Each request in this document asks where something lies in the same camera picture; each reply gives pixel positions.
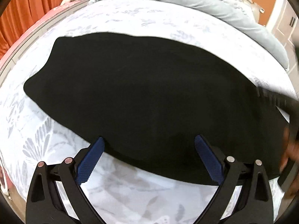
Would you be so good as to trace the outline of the person right hand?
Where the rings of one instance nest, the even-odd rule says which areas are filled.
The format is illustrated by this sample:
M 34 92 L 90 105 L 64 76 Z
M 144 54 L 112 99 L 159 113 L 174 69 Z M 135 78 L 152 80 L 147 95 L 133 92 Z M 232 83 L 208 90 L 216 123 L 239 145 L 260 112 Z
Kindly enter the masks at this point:
M 283 133 L 283 154 L 280 162 L 280 172 L 286 167 L 288 160 L 295 161 L 298 163 L 299 151 L 298 151 L 298 142 L 291 141 L 289 139 L 289 128 L 286 127 Z M 291 183 L 288 190 L 285 192 L 284 197 L 291 198 L 296 195 L 298 192 L 299 185 L 298 175 L 295 177 Z

